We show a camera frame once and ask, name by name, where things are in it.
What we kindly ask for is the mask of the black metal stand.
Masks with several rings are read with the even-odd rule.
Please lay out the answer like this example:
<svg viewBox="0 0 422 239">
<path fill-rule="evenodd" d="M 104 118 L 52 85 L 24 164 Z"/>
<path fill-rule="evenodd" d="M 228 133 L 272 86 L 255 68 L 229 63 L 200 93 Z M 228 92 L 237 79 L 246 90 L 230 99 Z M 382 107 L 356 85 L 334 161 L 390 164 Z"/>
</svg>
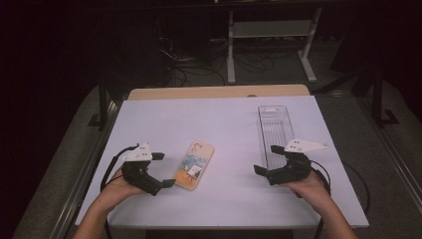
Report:
<svg viewBox="0 0 422 239">
<path fill-rule="evenodd" d="M 372 118 L 380 128 L 384 128 L 389 124 L 399 124 L 394 113 L 391 110 L 385 110 L 382 107 L 383 78 L 382 70 L 379 66 L 375 66 L 374 73 L 375 77 L 372 86 Z"/>
<path fill-rule="evenodd" d="M 106 82 L 100 79 L 99 85 L 99 112 L 91 116 L 88 126 L 95 126 L 98 130 L 103 130 L 108 122 L 108 107 L 110 101 L 108 100 L 108 92 L 106 89 Z"/>
</svg>

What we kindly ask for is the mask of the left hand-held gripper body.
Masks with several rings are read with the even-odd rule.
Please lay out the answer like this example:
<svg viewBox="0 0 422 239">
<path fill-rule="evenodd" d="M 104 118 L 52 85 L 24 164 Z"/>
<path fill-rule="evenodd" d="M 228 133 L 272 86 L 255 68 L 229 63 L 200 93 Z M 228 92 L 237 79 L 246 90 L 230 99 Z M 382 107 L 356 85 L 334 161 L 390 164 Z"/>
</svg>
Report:
<svg viewBox="0 0 422 239">
<path fill-rule="evenodd" d="M 148 167 L 152 160 L 152 151 L 148 143 L 137 145 L 125 154 L 121 160 L 121 168 L 125 181 L 155 196 L 162 188 L 162 182 L 155 179 L 148 173 Z"/>
</svg>

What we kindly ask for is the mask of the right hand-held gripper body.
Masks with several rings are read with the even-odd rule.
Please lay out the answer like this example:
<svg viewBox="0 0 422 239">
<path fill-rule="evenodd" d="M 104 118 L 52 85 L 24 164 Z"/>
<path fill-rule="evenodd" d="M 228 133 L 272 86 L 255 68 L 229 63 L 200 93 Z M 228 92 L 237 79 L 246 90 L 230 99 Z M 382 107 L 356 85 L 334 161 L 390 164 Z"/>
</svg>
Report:
<svg viewBox="0 0 422 239">
<path fill-rule="evenodd" d="M 312 167 L 312 162 L 301 152 L 288 152 L 284 155 L 287 163 L 276 169 L 268 170 L 265 176 L 271 185 L 285 184 L 306 179 L 313 171 L 324 185 L 328 185 L 328 181 L 319 170 Z"/>
</svg>

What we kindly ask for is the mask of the person's right hand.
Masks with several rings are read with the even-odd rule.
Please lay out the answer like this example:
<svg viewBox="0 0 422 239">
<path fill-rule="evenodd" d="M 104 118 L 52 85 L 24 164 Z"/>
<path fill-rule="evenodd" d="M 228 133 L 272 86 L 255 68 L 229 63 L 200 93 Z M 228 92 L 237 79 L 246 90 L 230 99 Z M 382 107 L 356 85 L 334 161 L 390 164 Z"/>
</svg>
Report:
<svg viewBox="0 0 422 239">
<path fill-rule="evenodd" d="M 301 196 L 319 215 L 325 216 L 329 212 L 332 200 L 314 172 L 306 179 L 287 183 L 286 187 Z"/>
</svg>

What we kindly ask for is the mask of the clear plastic box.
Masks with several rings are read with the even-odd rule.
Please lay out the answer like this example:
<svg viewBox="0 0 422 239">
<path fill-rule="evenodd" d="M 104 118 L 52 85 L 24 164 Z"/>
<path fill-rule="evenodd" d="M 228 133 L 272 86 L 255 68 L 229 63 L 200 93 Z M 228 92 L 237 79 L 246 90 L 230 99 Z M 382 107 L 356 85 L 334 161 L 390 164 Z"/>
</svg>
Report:
<svg viewBox="0 0 422 239">
<path fill-rule="evenodd" d="M 257 127 L 264 166 L 269 170 L 285 166 L 287 158 L 273 153 L 271 146 L 286 147 L 295 136 L 288 109 L 285 106 L 259 106 Z"/>
</svg>

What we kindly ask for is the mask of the person's left hand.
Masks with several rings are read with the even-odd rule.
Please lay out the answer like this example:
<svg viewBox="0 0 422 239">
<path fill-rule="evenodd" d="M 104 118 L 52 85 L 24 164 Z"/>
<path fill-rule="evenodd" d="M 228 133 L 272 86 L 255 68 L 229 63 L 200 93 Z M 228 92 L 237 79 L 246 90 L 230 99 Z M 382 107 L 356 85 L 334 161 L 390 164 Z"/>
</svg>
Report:
<svg viewBox="0 0 422 239">
<path fill-rule="evenodd" d="M 128 197 L 141 193 L 143 190 L 125 181 L 121 169 L 118 169 L 98 196 L 98 200 L 102 207 L 112 210 Z"/>
</svg>

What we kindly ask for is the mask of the white metal shelf stand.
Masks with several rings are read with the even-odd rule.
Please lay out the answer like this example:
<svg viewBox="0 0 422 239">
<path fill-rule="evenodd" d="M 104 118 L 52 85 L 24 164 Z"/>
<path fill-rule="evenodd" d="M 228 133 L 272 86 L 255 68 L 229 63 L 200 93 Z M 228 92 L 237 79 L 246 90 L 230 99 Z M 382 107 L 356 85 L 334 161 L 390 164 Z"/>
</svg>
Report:
<svg viewBox="0 0 422 239">
<path fill-rule="evenodd" d="M 277 37 L 305 37 L 304 46 L 298 50 L 298 56 L 304 72 L 310 83 L 315 83 L 317 77 L 308 59 L 309 51 L 317 31 L 317 25 L 322 8 L 314 10 L 314 14 L 307 20 L 280 20 L 280 21 L 245 21 L 234 20 L 234 13 L 229 13 L 228 24 L 228 57 L 227 81 L 229 85 L 236 83 L 234 67 L 234 40 L 247 38 L 277 38 Z"/>
</svg>

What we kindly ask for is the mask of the aluminium rail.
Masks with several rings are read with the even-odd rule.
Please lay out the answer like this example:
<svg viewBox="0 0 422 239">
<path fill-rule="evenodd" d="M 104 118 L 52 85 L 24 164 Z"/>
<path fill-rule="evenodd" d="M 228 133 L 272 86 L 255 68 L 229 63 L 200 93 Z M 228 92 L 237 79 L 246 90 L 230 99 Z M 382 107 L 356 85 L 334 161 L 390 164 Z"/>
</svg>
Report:
<svg viewBox="0 0 422 239">
<path fill-rule="evenodd" d="M 422 214 L 422 128 L 406 115 L 382 109 L 375 113 L 372 103 L 360 99 L 359 105 L 381 139 L 392 166 L 407 190 L 417 211 Z"/>
<path fill-rule="evenodd" d="M 52 161 L 52 183 L 64 199 L 48 239 L 66 239 L 78 218 L 104 151 L 119 103 L 105 107 L 83 102 Z"/>
</svg>

